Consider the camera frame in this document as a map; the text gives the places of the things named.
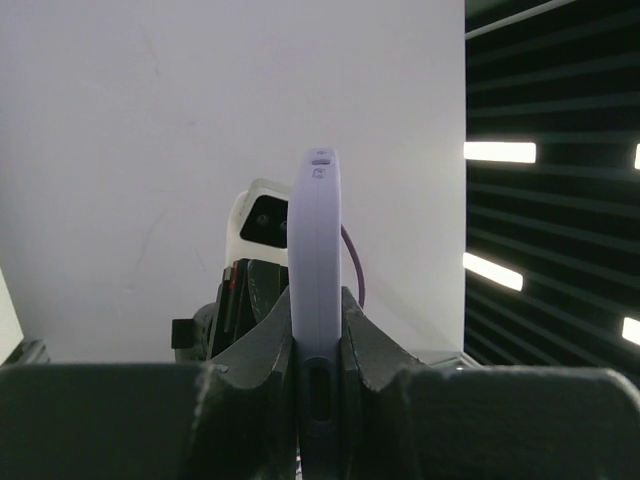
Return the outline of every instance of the cable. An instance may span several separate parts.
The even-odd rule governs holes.
[[[353,266],[356,269],[356,277],[358,277],[358,303],[362,308],[364,307],[364,298],[366,294],[362,264],[360,263],[360,258],[358,257],[358,252],[356,251],[356,247],[351,241],[351,237],[349,236],[349,233],[347,233],[347,229],[344,228],[344,225],[341,226],[340,233],[342,234],[342,240],[344,240],[344,244],[347,246],[347,250],[349,250],[349,255],[351,255],[351,260],[353,260]]]

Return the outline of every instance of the white elongated object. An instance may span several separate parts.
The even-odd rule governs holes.
[[[330,148],[310,150],[287,214],[298,432],[310,479],[338,478],[340,225],[338,156]]]

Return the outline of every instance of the fluorescent light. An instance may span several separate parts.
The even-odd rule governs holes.
[[[535,163],[536,144],[527,142],[464,142],[464,158],[489,162]]]
[[[622,324],[622,338],[640,345],[640,322],[626,317]]]
[[[509,270],[508,268],[501,267],[493,262],[485,260],[484,258],[476,257],[470,253],[466,253],[462,256],[462,264],[467,270],[482,275],[483,277],[493,280],[500,285],[504,285],[514,290],[522,290],[523,278],[517,272]]]

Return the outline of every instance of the black object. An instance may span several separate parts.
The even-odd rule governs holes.
[[[2,369],[0,478],[293,479],[292,343],[285,290],[204,363]],[[430,369],[347,289],[341,357],[344,479],[640,478],[639,394],[612,371]]]
[[[240,237],[249,242],[287,248],[286,200],[262,195],[258,197],[240,230]]]

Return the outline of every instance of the purple cable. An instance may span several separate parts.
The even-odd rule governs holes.
[[[340,233],[342,234],[344,244],[347,246],[347,250],[349,250],[351,260],[353,260],[353,266],[356,268],[356,277],[358,277],[358,303],[360,304],[360,307],[364,307],[366,289],[364,286],[364,272],[362,271],[362,264],[360,263],[358,252],[356,252],[356,247],[351,241],[351,237],[347,233],[347,229],[344,228],[344,225],[341,226]]]

